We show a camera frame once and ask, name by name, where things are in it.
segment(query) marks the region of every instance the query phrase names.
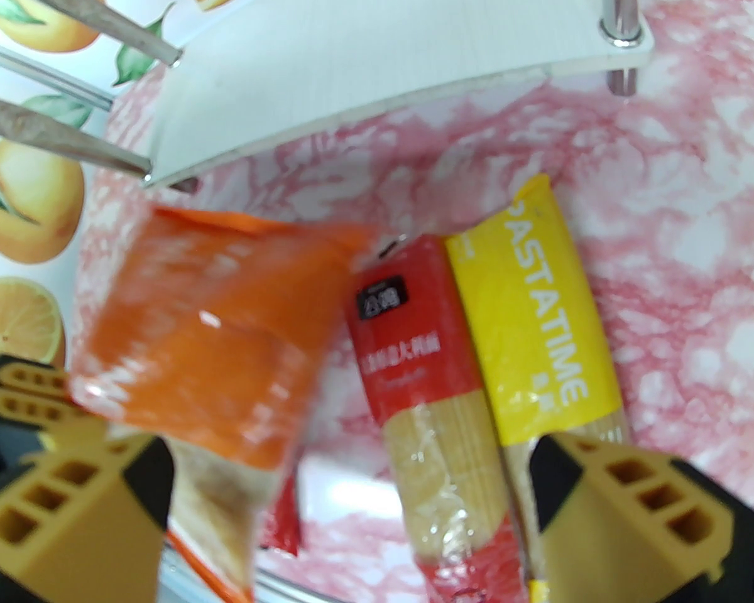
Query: yellow pasta package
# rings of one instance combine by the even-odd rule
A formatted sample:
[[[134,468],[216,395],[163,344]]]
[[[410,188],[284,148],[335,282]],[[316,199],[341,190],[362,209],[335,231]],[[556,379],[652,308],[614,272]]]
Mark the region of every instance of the yellow pasta package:
[[[530,452],[552,431],[628,439],[615,366],[546,175],[446,245],[523,523],[530,594],[540,603],[547,581]]]

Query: black logo label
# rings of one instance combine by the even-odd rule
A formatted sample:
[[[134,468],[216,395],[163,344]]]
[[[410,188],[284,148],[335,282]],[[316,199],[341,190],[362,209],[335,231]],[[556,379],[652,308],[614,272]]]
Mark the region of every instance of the black logo label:
[[[408,287],[401,276],[378,281],[358,293],[358,313],[361,320],[374,319],[408,302]]]

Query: white shelf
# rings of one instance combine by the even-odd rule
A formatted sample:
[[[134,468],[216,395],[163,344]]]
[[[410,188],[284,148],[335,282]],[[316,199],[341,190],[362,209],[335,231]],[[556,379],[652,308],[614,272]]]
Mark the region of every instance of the white shelf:
[[[150,183],[407,104],[549,75],[638,68],[602,0],[254,0],[188,43],[158,101]]]

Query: orange package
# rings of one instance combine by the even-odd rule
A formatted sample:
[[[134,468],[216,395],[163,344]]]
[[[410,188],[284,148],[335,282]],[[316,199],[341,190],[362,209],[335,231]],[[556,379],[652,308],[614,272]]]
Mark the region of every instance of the orange package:
[[[354,267],[375,236],[156,209],[73,364],[84,408],[171,439],[174,516],[241,600],[256,512],[296,457]]]

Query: countertop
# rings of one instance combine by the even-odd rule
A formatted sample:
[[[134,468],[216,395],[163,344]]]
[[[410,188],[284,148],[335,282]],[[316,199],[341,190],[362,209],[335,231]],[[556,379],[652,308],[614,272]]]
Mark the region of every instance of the countertop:
[[[552,176],[604,318],[636,440],[684,455],[754,505],[754,0],[642,0],[655,59],[636,97],[602,75],[405,109],[208,172],[193,196],[96,175],[72,354],[152,201],[274,219],[449,232]],[[107,138],[145,151],[163,72],[116,101]],[[309,454],[384,479],[351,343],[340,339]],[[306,512],[281,577],[342,600],[423,600],[399,520]]]

